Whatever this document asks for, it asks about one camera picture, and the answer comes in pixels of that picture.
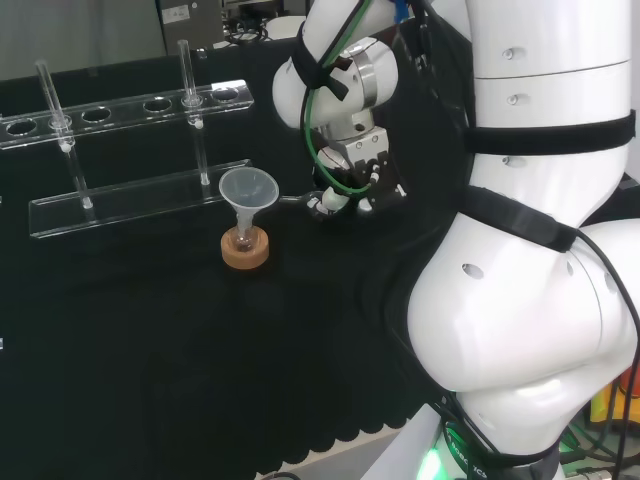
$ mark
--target green light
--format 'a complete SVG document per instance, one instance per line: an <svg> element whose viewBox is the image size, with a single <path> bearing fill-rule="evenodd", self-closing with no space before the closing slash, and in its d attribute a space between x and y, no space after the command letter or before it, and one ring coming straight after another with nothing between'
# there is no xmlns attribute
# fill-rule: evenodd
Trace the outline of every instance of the green light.
<svg viewBox="0 0 640 480"><path fill-rule="evenodd" d="M435 449L429 450L429 453L422 459L422 465L418 470L417 480L435 480L442 469L442 462L440 462L440 456Z"/></svg>

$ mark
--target sticker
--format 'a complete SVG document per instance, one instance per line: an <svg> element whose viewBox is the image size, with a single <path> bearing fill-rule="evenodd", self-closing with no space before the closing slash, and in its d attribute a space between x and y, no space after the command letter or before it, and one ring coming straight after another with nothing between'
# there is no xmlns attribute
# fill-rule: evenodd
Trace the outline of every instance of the sticker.
<svg viewBox="0 0 640 480"><path fill-rule="evenodd" d="M162 10L162 23L168 24L189 20L189 5L180 5L179 7L165 8Z"/></svg>

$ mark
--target yellow object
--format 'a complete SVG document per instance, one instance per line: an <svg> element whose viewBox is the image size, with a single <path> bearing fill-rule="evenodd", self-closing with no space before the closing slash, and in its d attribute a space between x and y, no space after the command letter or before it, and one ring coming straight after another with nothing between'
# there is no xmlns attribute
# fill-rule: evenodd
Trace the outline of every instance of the yellow object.
<svg viewBox="0 0 640 480"><path fill-rule="evenodd" d="M611 385L607 385L591 400L591 423L603 423L607 421L609 411L609 398L611 397ZM622 420L624 416L625 395L618 389L613 410L613 420ZM629 419L640 424L640 398L631 400L631 415Z"/></svg>

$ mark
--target wooden base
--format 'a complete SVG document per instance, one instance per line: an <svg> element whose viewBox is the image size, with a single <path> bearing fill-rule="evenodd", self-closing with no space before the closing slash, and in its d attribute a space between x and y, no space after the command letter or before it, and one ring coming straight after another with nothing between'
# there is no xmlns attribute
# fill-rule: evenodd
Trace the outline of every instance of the wooden base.
<svg viewBox="0 0 640 480"><path fill-rule="evenodd" d="M269 237L267 233L258 227L253 227L258 240L256 246L248 252L236 250L232 240L232 232L236 227L227 231L220 240L222 259L231 268L236 270L253 270L258 268L269 258Z"/></svg>

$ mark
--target black strap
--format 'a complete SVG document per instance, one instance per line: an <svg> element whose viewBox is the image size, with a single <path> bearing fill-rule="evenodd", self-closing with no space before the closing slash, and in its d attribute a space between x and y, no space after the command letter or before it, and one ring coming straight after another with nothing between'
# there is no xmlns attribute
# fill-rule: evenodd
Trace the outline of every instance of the black strap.
<svg viewBox="0 0 640 480"><path fill-rule="evenodd" d="M304 39L302 38L302 30L304 28L304 23L300 25L300 30L298 30L298 37L296 41L296 47L293 51L293 55L291 55L291 60L293 61L293 66L296 68L298 75L302 82L312 90L318 90L322 87L327 87L331 90L336 98L340 101L344 100L349 93L349 89L342 82L339 82L335 78L331 76L331 72L334 68L340 68L343 71L349 68L351 65L350 60L339 59L338 62L331 65L330 67L324 68L316 59L313 58L311 52L304 44Z"/></svg>
<svg viewBox="0 0 640 480"><path fill-rule="evenodd" d="M574 228L486 188L467 186L458 210L485 225L557 252L568 251L577 237Z"/></svg>
<svg viewBox="0 0 640 480"><path fill-rule="evenodd" d="M636 134L636 112L609 122L543 128L470 128L468 152L489 155L570 155L626 145Z"/></svg>

